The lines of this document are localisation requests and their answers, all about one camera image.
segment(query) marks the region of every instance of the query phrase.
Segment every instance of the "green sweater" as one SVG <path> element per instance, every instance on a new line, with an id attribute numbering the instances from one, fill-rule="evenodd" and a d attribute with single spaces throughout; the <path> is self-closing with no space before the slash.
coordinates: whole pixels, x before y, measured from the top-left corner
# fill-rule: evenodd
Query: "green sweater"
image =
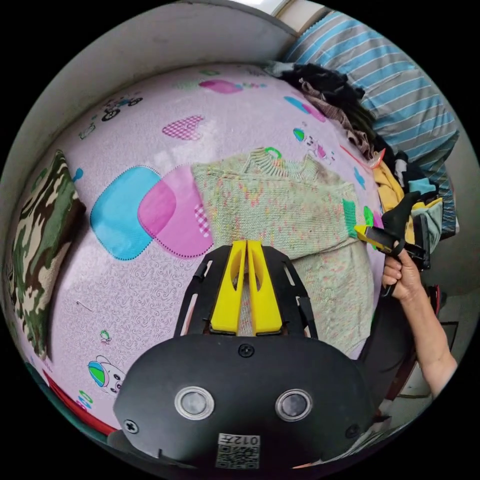
<path id="1" fill-rule="evenodd" d="M 318 337 L 349 353 L 370 334 L 374 285 L 355 188 L 310 156 L 277 160 L 263 148 L 191 167 L 214 247 L 260 240 L 285 253 L 305 285 Z M 252 335 L 243 289 L 239 335 Z"/>

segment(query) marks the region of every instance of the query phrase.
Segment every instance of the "sticker label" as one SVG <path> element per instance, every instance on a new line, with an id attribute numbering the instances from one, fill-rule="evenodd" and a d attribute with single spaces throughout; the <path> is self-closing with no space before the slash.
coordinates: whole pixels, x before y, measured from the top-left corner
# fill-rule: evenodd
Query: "sticker label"
<path id="1" fill-rule="evenodd" d="M 218 469 L 255 470 L 260 467 L 259 435 L 218 435 Z"/>

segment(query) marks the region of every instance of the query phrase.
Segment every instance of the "camouflage pillow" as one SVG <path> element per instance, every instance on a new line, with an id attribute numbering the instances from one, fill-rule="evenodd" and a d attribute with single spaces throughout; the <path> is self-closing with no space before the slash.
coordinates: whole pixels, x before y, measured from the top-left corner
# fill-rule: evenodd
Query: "camouflage pillow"
<path id="1" fill-rule="evenodd" d="M 80 201 L 61 150 L 31 187 L 11 251 L 9 293 L 35 353 L 47 356 L 50 299 L 62 261 L 81 224 Z"/>

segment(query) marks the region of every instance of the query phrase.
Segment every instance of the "yellow clothing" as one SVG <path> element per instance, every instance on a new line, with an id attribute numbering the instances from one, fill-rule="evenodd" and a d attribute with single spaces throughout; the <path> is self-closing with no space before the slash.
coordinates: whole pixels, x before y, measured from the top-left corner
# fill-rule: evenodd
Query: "yellow clothing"
<path id="1" fill-rule="evenodd" d="M 389 212 L 402 201 L 405 196 L 404 191 L 384 161 L 380 162 L 380 165 L 373 169 L 373 178 L 378 185 L 378 196 L 380 197 L 383 212 Z M 412 216 L 408 218 L 408 223 L 405 228 L 405 241 L 409 244 L 415 243 L 414 221 L 412 220 Z"/>
<path id="2" fill-rule="evenodd" d="M 439 204 L 442 201 L 442 197 L 439 196 L 437 199 L 431 201 L 428 205 L 425 205 L 424 202 L 419 201 L 417 202 L 411 209 L 416 210 L 416 209 L 429 209 L 430 207 L 433 207 L 436 204 Z"/>

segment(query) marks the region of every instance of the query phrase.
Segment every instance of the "human hand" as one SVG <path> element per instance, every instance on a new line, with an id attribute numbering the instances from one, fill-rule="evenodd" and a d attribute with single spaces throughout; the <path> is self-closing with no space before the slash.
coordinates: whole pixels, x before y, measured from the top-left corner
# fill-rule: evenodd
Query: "human hand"
<path id="1" fill-rule="evenodd" d="M 411 300 L 423 287 L 420 272 L 405 249 L 398 254 L 398 258 L 400 262 L 391 256 L 385 258 L 381 283 L 385 288 L 397 284 L 392 297 L 404 302 Z"/>

